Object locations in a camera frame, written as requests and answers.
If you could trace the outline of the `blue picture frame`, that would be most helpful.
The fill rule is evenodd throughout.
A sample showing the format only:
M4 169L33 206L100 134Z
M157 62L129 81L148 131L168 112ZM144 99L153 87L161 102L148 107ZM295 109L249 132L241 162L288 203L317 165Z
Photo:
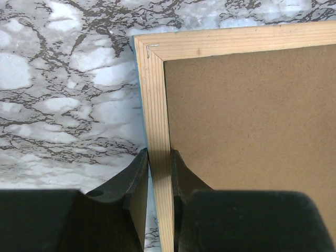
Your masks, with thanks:
M141 89L161 248L174 249L173 189L164 63L202 58L332 45L335 21L141 34L132 38Z

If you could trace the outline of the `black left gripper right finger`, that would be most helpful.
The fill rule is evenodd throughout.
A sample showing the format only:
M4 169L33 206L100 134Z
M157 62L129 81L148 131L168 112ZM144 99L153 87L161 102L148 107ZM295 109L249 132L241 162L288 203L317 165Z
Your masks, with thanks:
M304 193L214 190L177 150L171 171L175 251L335 251Z

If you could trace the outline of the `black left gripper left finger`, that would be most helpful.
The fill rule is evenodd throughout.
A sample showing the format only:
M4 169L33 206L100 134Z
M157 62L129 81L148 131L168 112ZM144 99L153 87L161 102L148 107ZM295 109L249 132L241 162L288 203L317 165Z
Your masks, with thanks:
M1 190L1 251L143 251L148 152L88 193Z

